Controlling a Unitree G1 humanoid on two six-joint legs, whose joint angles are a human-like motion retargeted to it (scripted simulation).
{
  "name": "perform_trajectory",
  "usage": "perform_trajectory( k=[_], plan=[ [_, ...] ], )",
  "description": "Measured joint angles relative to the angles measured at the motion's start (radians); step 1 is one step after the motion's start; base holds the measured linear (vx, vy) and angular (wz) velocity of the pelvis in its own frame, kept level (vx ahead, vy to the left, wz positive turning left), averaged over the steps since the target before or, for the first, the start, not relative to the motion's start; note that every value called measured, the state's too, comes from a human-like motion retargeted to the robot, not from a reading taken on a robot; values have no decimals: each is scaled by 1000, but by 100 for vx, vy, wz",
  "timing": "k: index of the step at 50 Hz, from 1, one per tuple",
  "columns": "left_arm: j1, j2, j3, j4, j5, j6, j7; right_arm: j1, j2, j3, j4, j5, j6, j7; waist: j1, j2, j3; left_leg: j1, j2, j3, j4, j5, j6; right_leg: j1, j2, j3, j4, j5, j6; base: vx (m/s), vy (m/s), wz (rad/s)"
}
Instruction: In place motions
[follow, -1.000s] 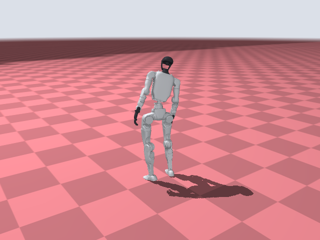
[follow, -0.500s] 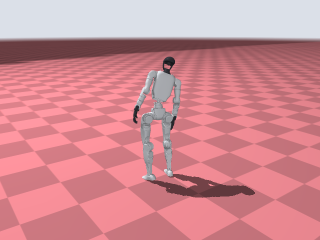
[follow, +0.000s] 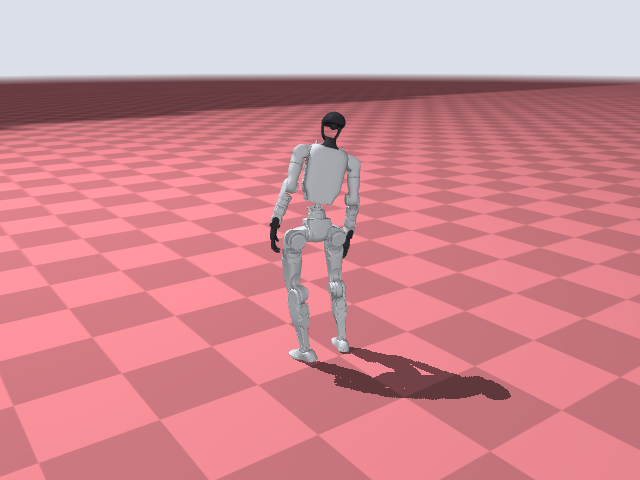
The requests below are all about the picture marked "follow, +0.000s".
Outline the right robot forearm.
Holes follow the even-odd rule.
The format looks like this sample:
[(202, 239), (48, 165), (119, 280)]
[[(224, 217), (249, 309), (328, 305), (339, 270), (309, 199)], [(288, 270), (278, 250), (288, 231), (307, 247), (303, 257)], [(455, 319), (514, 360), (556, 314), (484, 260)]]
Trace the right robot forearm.
[[(358, 195), (359, 196), (359, 195)], [(360, 201), (360, 198), (359, 198)], [(345, 216), (345, 220), (344, 220), (344, 227), (343, 227), (343, 231), (345, 233), (345, 235), (347, 236), (348, 231), (353, 230), (355, 232), (355, 223), (356, 223), (356, 217), (359, 211), (359, 203), (358, 206), (347, 206), (346, 207), (346, 216)], [(354, 234), (353, 232), (353, 234)]]

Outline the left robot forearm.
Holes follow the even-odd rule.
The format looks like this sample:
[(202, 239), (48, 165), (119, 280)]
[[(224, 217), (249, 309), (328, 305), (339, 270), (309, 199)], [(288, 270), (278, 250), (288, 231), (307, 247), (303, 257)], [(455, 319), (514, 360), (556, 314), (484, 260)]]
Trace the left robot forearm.
[(274, 217), (278, 217), (279, 218), (279, 225), (281, 224), (282, 216), (285, 215), (287, 207), (288, 207), (288, 204), (292, 199), (292, 197), (288, 193), (285, 193), (286, 188), (287, 188), (287, 184), (288, 184), (288, 179), (285, 179), (283, 181), (283, 183), (282, 183), (282, 187), (281, 187), (281, 190), (280, 190), (280, 193), (279, 193), (279, 196), (278, 196), (279, 198), (278, 198), (278, 201), (277, 201), (277, 203), (275, 205), (275, 208), (274, 208), (274, 214), (272, 215), (272, 217), (270, 219), (271, 223), (272, 223), (272, 219)]

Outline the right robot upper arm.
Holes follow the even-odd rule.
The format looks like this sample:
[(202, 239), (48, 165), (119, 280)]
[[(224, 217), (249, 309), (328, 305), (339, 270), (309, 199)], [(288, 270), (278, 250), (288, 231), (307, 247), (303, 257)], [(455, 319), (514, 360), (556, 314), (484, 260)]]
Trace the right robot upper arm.
[(359, 203), (359, 186), (360, 186), (360, 160), (354, 156), (348, 155), (348, 164), (346, 170), (348, 193), (345, 194), (345, 204), (347, 206), (358, 206)]

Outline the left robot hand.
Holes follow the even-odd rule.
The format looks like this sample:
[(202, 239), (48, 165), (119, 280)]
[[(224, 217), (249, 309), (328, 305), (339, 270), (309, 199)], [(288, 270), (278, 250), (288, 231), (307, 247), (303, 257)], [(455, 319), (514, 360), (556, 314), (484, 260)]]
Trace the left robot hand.
[(279, 250), (281, 250), (281, 249), (280, 249), (280, 248), (278, 248), (278, 247), (275, 245), (275, 240), (276, 240), (277, 242), (279, 242), (279, 239), (277, 238), (277, 235), (276, 235), (276, 234), (277, 234), (277, 228), (280, 228), (280, 225), (279, 225), (279, 218), (278, 218), (278, 217), (274, 217), (274, 218), (272, 219), (272, 223), (270, 223), (270, 227), (271, 227), (271, 230), (270, 230), (271, 248), (272, 248), (272, 250), (273, 250), (273, 251), (275, 251), (275, 252), (277, 252), (277, 253), (280, 253), (280, 251), (279, 251)]

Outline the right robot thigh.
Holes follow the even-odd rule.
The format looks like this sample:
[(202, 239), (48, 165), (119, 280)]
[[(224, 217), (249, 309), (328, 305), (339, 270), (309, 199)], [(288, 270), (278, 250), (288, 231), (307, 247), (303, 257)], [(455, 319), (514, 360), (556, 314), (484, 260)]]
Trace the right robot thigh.
[(342, 289), (342, 259), (343, 244), (346, 241), (344, 231), (337, 225), (331, 226), (331, 238), (324, 241), (324, 251), (326, 255), (326, 263), (328, 270), (328, 292), (332, 297), (341, 297)]

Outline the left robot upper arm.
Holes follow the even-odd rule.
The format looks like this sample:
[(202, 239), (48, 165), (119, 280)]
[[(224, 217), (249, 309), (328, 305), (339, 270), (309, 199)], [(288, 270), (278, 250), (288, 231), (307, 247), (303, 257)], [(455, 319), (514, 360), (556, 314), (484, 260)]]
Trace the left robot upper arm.
[(288, 178), (286, 178), (288, 179), (286, 192), (291, 194), (297, 192), (299, 188), (297, 181), (302, 170), (303, 159), (308, 157), (311, 147), (312, 145), (299, 144), (293, 149), (288, 168)]

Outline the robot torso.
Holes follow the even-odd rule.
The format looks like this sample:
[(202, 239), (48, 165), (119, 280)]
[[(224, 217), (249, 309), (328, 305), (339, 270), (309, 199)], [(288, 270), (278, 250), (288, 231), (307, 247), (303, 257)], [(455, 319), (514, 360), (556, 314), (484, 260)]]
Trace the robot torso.
[[(324, 143), (324, 142), (323, 142)], [(321, 144), (323, 144), (321, 143)], [(348, 164), (348, 154), (321, 144), (311, 144), (311, 150), (305, 158), (302, 179), (304, 200), (314, 202), (308, 206), (308, 218), (302, 226), (308, 230), (306, 242), (322, 242), (331, 238), (331, 219), (326, 218), (321, 204), (331, 205), (339, 195)]]

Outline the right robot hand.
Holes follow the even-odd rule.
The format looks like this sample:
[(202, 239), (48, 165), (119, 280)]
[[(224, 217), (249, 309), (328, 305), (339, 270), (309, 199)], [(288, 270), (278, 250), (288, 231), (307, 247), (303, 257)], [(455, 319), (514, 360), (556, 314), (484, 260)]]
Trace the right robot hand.
[(347, 255), (349, 246), (350, 246), (350, 239), (353, 236), (353, 230), (348, 231), (348, 234), (346, 236), (346, 241), (345, 243), (342, 245), (343, 246), (343, 258), (345, 258), (345, 256)]

